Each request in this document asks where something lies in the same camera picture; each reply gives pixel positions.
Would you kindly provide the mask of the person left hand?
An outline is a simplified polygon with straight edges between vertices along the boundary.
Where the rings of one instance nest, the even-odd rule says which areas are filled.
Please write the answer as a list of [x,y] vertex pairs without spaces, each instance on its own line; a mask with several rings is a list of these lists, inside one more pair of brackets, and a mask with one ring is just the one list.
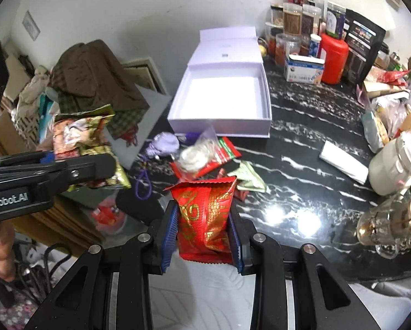
[[12,282],[16,276],[13,243],[15,231],[11,221],[0,222],[0,279]]

